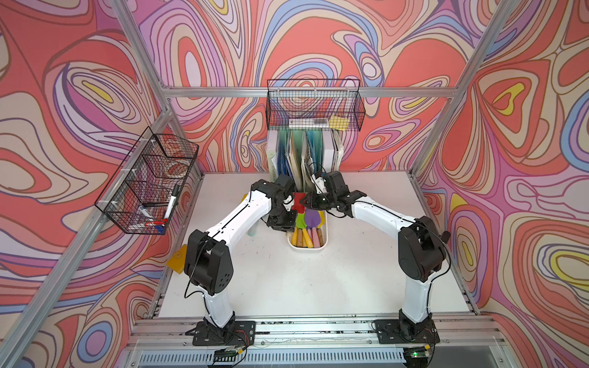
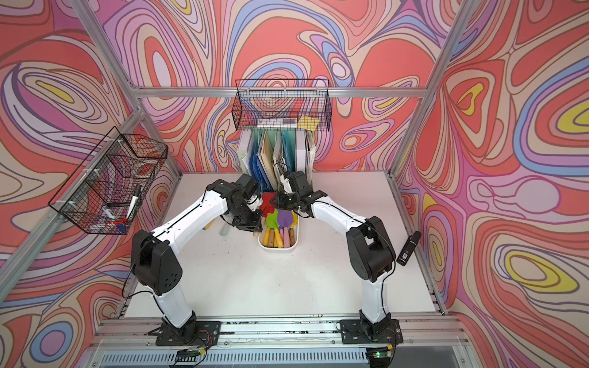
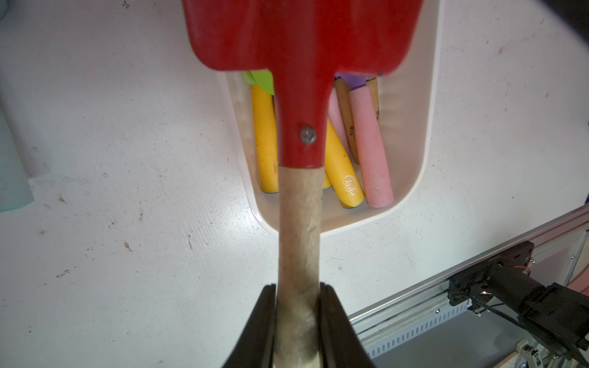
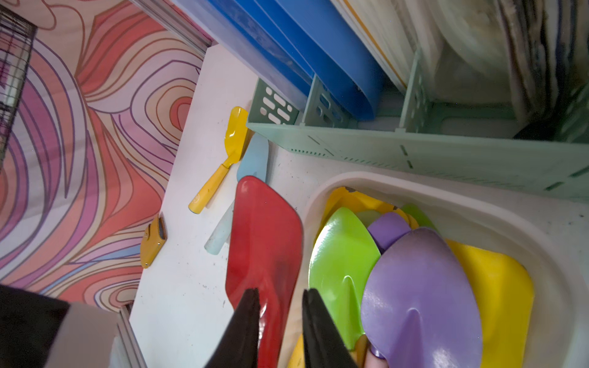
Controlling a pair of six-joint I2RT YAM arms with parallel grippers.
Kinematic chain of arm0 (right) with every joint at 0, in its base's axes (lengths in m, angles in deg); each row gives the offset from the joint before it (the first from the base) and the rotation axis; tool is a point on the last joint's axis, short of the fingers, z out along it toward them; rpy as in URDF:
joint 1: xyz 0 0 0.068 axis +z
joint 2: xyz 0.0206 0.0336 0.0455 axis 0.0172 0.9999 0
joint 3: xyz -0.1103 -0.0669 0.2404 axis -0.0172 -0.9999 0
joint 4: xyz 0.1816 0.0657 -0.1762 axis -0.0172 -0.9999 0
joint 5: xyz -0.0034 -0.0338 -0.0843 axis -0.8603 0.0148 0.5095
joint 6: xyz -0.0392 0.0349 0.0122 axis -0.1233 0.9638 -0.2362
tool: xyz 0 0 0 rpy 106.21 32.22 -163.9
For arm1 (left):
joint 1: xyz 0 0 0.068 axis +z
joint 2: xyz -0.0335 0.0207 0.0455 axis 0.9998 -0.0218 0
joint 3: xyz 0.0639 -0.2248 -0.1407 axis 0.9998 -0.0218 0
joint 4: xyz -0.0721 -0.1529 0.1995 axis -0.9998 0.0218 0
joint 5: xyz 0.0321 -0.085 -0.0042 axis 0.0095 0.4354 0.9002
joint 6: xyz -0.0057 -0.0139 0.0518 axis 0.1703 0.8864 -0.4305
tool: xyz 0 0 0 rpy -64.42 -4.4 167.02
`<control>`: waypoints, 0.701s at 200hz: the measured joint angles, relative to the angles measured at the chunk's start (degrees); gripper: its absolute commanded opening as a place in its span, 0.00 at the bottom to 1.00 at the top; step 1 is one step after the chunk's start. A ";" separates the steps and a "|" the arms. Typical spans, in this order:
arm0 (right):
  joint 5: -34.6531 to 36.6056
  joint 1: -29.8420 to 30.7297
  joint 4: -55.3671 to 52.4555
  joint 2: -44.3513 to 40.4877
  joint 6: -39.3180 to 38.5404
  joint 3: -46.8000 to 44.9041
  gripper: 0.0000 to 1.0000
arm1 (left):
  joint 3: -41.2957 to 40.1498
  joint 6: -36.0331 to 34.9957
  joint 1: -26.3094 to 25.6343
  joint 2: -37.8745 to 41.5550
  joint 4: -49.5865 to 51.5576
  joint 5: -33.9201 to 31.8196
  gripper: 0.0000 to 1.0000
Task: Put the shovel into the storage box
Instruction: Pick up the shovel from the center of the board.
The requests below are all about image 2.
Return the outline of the red shovel wooden handle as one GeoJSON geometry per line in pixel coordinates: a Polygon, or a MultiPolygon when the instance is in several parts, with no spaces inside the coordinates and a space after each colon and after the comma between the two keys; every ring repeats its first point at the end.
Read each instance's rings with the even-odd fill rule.
{"type": "Polygon", "coordinates": [[[269,213],[273,213],[275,207],[275,196],[276,193],[262,193],[261,195],[261,206],[259,209],[262,211],[262,223],[266,226],[266,218],[269,213]]]}

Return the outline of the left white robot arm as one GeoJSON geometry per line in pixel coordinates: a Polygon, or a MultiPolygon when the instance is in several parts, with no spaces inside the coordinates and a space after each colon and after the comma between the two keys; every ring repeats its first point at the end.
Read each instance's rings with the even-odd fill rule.
{"type": "Polygon", "coordinates": [[[237,230],[260,233],[261,204],[259,184],[251,176],[243,174],[235,182],[218,179],[170,221],[133,235],[130,272],[151,292],[168,325],[185,331],[196,320],[180,286],[181,251],[205,225],[221,216],[230,215],[230,225],[237,230]]]}

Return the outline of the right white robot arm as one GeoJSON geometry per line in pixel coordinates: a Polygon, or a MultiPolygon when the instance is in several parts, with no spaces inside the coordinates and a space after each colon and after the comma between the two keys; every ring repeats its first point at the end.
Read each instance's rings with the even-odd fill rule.
{"type": "Polygon", "coordinates": [[[360,318],[371,325],[388,319],[385,288],[396,269],[396,253],[383,221],[344,209],[327,193],[314,190],[301,171],[287,172],[280,182],[282,191],[275,200],[278,209],[320,220],[345,236],[351,267],[363,281],[360,318]]]}

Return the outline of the light blue trowel white handle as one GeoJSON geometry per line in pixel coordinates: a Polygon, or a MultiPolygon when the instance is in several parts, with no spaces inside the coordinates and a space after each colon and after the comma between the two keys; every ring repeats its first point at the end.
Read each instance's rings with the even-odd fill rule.
{"type": "Polygon", "coordinates": [[[229,234],[229,230],[232,228],[232,222],[231,221],[225,219],[224,222],[225,223],[224,223],[224,225],[222,226],[222,228],[221,228],[221,230],[219,232],[219,235],[222,236],[222,237],[227,236],[229,234]]]}

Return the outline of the yellow plastic shovel blue cap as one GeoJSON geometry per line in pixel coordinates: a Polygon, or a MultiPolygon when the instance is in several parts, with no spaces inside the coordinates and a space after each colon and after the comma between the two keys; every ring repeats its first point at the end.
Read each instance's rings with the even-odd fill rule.
{"type": "Polygon", "coordinates": [[[207,223],[206,225],[204,225],[204,227],[202,227],[202,230],[205,231],[207,230],[214,222],[215,220],[213,219],[211,222],[207,223]]]}

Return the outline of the purple trowel pink handle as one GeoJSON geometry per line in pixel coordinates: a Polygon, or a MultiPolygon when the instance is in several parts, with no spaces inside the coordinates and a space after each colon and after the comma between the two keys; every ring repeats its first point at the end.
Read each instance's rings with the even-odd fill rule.
{"type": "Polygon", "coordinates": [[[287,210],[283,210],[283,209],[279,210],[278,224],[279,224],[279,231],[280,231],[281,237],[282,237],[282,229],[283,228],[290,228],[292,221],[293,221],[293,218],[292,218],[291,211],[287,211],[287,210]]]}
{"type": "Polygon", "coordinates": [[[283,228],[282,229],[282,241],[283,241],[283,247],[284,248],[290,248],[291,247],[291,240],[290,240],[289,228],[283,228]]]}

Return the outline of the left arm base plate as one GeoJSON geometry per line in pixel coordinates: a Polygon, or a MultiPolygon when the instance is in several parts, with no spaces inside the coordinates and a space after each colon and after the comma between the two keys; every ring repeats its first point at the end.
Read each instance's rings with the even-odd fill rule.
{"type": "Polygon", "coordinates": [[[156,336],[156,346],[216,346],[221,326],[220,321],[189,320],[182,328],[176,328],[164,320],[156,336]]]}

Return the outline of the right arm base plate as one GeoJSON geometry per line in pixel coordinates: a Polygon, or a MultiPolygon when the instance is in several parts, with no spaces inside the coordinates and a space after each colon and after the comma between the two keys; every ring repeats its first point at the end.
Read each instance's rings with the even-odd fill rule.
{"type": "Polygon", "coordinates": [[[397,346],[404,342],[399,320],[391,314],[384,319],[372,323],[363,314],[357,320],[340,320],[336,329],[341,334],[343,344],[376,344],[386,343],[397,346]]]}

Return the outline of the green scoop yellow handle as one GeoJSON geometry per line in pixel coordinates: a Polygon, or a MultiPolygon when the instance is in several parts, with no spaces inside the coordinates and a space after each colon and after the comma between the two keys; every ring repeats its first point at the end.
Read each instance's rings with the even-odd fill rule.
{"type": "Polygon", "coordinates": [[[279,210],[275,209],[273,213],[269,213],[266,218],[266,227],[271,229],[269,247],[270,248],[283,248],[282,237],[279,231],[278,224],[279,210]]]}

